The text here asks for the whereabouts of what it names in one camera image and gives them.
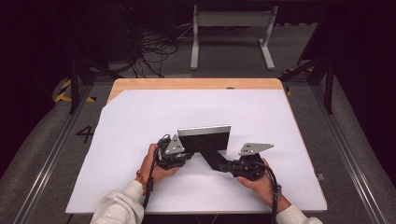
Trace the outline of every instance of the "white surface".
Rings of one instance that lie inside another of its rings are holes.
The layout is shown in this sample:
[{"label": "white surface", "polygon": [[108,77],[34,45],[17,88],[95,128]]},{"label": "white surface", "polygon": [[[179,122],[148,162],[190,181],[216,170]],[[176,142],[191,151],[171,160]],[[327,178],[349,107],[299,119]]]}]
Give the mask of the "white surface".
[{"label": "white surface", "polygon": [[[124,91],[102,111],[66,213],[93,213],[102,197],[123,189],[149,144],[178,128],[231,124],[227,160],[246,143],[275,146],[261,153],[288,199],[302,210],[326,210],[311,160],[282,90]],[[269,212],[231,174],[201,157],[154,186],[147,213]]]}]

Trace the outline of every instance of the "hand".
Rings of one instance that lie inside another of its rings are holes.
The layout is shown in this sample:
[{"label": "hand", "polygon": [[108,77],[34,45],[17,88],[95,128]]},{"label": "hand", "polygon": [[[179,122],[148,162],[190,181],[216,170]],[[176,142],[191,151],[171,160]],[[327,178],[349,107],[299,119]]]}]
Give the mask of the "hand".
[{"label": "hand", "polygon": [[[145,159],[143,159],[142,165],[140,167],[140,174],[143,176],[143,181],[145,183],[147,183],[149,180],[149,170],[151,169],[151,163],[154,159],[153,157],[154,157],[154,152],[155,152],[156,148],[157,148],[157,144],[149,145],[148,154],[146,155]],[[152,172],[154,184],[159,183],[162,179],[164,179],[165,177],[167,177],[169,175],[173,175],[177,171],[178,171],[178,167],[175,167],[175,168],[172,168],[169,170],[164,170],[163,168],[161,168],[159,166],[155,166],[155,168]]]},{"label": "hand", "polygon": [[[268,162],[262,158],[265,165],[269,166]],[[271,180],[268,176],[268,172],[265,171],[264,176],[256,181],[250,181],[242,176],[238,176],[237,180],[243,186],[248,189],[253,190],[268,206],[273,206],[274,194]],[[277,212],[281,212],[288,208],[291,204],[285,198],[284,195],[281,196],[277,203]]]}]

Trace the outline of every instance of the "wooden edge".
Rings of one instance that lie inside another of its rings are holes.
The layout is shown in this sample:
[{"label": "wooden edge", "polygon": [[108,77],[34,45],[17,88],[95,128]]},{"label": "wooden edge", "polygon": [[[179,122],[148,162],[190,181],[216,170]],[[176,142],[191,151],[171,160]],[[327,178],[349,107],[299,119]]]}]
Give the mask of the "wooden edge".
[{"label": "wooden edge", "polygon": [[210,90],[210,89],[283,90],[277,78],[119,78],[107,103],[127,90]]}]

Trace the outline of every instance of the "white sleeve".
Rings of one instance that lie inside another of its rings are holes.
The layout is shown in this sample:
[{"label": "white sleeve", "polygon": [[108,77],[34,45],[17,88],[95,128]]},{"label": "white sleeve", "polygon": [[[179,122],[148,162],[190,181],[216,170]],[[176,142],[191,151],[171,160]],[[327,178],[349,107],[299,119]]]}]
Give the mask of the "white sleeve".
[{"label": "white sleeve", "polygon": [[296,205],[291,205],[278,213],[276,215],[276,222],[278,224],[323,224],[315,217],[306,217]]},{"label": "white sleeve", "polygon": [[112,190],[96,208],[91,223],[141,223],[145,210],[143,187],[133,180],[124,190]]}]

